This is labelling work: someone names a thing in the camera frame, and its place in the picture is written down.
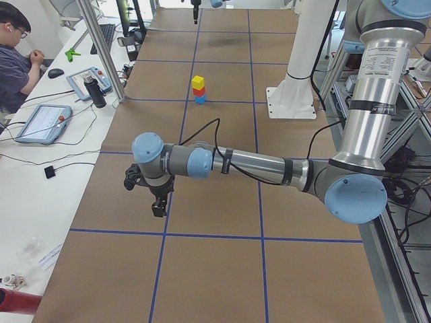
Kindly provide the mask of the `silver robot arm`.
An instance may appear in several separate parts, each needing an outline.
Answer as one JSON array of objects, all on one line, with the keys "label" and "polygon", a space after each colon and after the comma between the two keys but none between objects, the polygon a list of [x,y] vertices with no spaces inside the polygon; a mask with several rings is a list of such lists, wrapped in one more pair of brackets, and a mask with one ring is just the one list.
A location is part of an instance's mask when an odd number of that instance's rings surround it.
[{"label": "silver robot arm", "polygon": [[220,147],[194,136],[165,143],[155,133],[143,133],[131,145],[134,162],[125,172],[125,188],[147,187],[155,197],[153,214],[163,217],[177,176],[206,178],[217,171],[267,185],[293,186],[317,197],[347,223],[377,218],[387,204],[380,155],[410,51],[426,35],[430,2],[348,1],[345,34],[364,46],[359,76],[335,155],[311,159],[310,145],[298,135],[300,126],[310,126],[317,118],[308,82],[337,6],[336,1],[304,3],[286,77],[267,90],[270,119],[277,127],[288,127],[276,139],[286,145],[290,157]]},{"label": "silver robot arm", "polygon": [[[199,7],[201,6],[202,0],[190,0],[190,2],[193,6],[193,23],[197,25],[199,19]],[[213,8],[221,7],[224,2],[227,2],[227,0],[210,0],[211,6]]]}]

